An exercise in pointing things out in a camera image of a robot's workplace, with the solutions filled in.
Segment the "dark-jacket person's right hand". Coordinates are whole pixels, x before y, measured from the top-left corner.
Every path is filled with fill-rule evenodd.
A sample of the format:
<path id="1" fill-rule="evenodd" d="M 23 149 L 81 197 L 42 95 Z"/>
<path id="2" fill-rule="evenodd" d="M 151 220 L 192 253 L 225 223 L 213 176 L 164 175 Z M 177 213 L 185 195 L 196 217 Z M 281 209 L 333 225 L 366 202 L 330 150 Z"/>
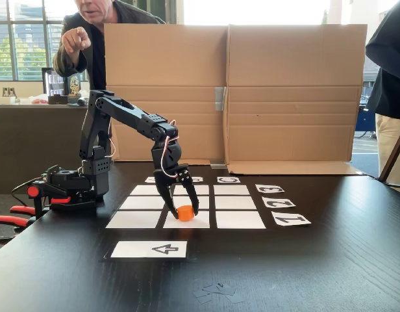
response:
<path id="1" fill-rule="evenodd" d="M 70 29 L 62 35 L 62 45 L 68 54 L 74 54 L 91 46 L 88 33 L 83 27 Z"/>

